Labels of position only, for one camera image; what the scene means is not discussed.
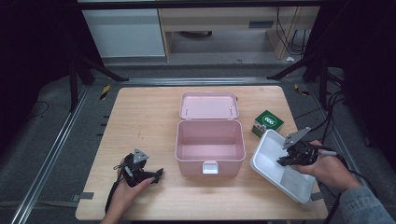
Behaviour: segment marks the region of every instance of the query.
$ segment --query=small green package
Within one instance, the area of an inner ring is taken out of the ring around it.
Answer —
[[[283,120],[281,120],[268,110],[265,110],[254,120],[253,129],[251,131],[254,132],[257,136],[262,137],[262,135],[268,129],[272,129],[277,132],[282,127],[283,123]]]

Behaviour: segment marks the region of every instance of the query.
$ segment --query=pink box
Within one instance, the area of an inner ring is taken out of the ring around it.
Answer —
[[[237,175],[246,157],[236,96],[186,92],[177,126],[176,158],[183,175]]]

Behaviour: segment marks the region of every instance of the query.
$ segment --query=sleeve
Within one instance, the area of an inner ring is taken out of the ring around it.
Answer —
[[[355,223],[396,223],[382,203],[366,187],[348,189],[341,195],[344,221]]]

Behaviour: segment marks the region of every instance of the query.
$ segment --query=hand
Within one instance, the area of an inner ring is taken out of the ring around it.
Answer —
[[[122,215],[132,206],[134,199],[146,187],[148,187],[154,178],[145,179],[135,187],[129,187],[125,179],[122,179],[114,191],[111,198],[111,204],[108,207],[105,217],[102,219],[102,224],[119,223]]]
[[[318,140],[311,142],[311,144],[321,146]],[[341,192],[361,186],[361,183],[348,171],[344,164],[334,156],[319,155],[318,160],[312,165],[292,165],[291,168],[302,174],[312,175],[325,185],[337,188]]]

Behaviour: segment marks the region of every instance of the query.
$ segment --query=wooden table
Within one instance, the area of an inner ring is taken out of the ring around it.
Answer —
[[[181,95],[187,91],[228,91],[238,98],[247,156],[237,176],[185,177],[175,157]],[[250,167],[260,138],[251,132],[253,120],[269,110],[285,121],[285,136],[297,131],[285,95],[276,86],[151,87],[121,89],[97,151],[76,217],[98,220],[105,215],[108,193],[116,180],[113,167],[137,147],[149,154],[146,171],[164,169],[125,214],[130,220],[323,219],[323,200],[296,203]]]

